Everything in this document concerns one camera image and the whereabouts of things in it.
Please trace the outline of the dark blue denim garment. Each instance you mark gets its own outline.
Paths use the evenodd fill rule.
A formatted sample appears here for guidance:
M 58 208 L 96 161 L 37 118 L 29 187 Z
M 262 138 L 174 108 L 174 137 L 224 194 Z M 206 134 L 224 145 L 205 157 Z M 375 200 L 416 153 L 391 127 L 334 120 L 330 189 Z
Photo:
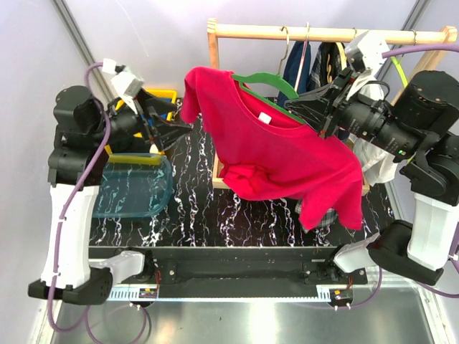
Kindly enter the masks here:
M 290 54 L 288 55 L 287 62 L 285 64 L 283 79 L 288 82 L 292 87 L 295 86 L 295 79 L 298 72 L 298 65 L 301 59 L 301 52 L 303 48 L 303 42 L 295 42 Z M 311 68 L 311 46 L 308 43 L 306 50 L 306 58 L 303 65 L 303 72 L 301 75 L 301 81 L 298 87 L 298 94 L 307 92 L 308 78 Z

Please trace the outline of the plaid skirt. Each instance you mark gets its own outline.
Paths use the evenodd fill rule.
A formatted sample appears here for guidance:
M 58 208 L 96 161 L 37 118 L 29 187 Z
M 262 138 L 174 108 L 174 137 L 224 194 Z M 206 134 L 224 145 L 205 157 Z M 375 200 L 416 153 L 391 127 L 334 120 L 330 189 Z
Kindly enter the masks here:
M 309 74 L 307 92 L 328 84 L 325 80 L 325 64 L 329 44 L 330 42 L 323 42 L 318 48 L 316 58 L 314 59 L 313 66 Z M 336 137 L 341 140 L 341 142 L 345 143 L 349 134 L 343 130 L 338 130 Z M 315 229 L 323 229 L 327 226 L 331 226 L 337 219 L 337 212 L 334 209 L 329 209 Z

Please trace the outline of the red t-shirt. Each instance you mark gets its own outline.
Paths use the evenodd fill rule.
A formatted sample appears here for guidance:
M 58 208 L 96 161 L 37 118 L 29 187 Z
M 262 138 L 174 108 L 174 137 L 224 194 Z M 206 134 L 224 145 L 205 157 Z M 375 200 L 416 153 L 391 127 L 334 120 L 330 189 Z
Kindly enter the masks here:
M 359 230 L 363 175 L 358 158 L 338 138 L 319 138 L 308 125 L 240 88 L 232 72 L 195 67 L 184 78 L 181 119 L 210 134 L 221 178 L 242 199 L 300 199 L 305 229 L 334 209 Z

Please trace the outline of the pink hanger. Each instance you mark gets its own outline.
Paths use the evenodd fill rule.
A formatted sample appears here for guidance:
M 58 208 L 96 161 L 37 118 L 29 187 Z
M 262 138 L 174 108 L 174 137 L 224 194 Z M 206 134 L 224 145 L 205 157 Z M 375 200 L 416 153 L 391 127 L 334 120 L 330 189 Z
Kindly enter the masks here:
M 306 50 L 307 50 L 307 47 L 308 47 L 308 40 L 309 40 L 309 36 L 310 36 L 310 30 L 311 30 L 311 25 L 310 25 L 310 22 L 307 21 L 307 23 L 306 23 L 306 37 L 305 37 L 305 39 L 303 41 L 301 59 L 300 59 L 299 65 L 298 65 L 298 72 L 297 72 L 297 76 L 296 76 L 296 79 L 295 79 L 294 89 L 295 89 L 296 92 L 298 92 L 298 87 L 299 87 L 299 84 L 300 84 L 300 81 L 301 81 L 301 75 L 302 75 L 302 72 L 303 72 L 303 65 L 304 65 L 304 61 L 305 61 L 305 58 L 306 58 Z

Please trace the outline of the cream wooden hanger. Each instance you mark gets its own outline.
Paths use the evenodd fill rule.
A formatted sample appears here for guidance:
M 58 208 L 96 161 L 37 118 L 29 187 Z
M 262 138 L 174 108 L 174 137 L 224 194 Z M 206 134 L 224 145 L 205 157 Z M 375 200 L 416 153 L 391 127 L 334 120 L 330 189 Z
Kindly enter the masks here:
M 325 80 L 327 83 L 347 67 L 345 46 L 341 42 L 330 43 L 326 53 Z

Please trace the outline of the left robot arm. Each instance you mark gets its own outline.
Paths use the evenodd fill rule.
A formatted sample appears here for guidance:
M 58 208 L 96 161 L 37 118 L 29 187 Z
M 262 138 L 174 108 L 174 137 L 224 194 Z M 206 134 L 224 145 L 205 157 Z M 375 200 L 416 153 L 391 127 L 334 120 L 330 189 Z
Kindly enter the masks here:
M 107 145 L 122 153 L 132 143 L 153 143 L 161 150 L 191 132 L 188 125 L 164 120 L 176 105 L 145 89 L 134 93 L 133 107 L 103 107 L 88 86 L 60 91 L 53 115 L 57 121 L 54 148 L 48 158 L 52 222 L 47 258 L 28 295 L 73 305 L 101 305 L 112 287 L 130 277 L 150 282 L 155 267 L 150 254 L 124 250 L 94 266 L 89 263 L 89 234 L 96 198 L 109 161 Z

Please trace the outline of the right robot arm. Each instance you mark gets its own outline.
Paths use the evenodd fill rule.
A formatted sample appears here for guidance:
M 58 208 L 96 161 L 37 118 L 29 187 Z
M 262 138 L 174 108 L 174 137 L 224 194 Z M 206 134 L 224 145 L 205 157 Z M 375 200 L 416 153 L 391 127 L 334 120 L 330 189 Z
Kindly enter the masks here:
M 378 266 L 424 285 L 441 278 L 458 223 L 458 81 L 437 70 L 418 72 L 394 105 L 353 92 L 346 68 L 330 84 L 285 103 L 322 138 L 341 128 L 403 163 L 415 196 L 413 222 L 396 220 L 370 239 L 338 247 L 321 271 L 334 284 Z

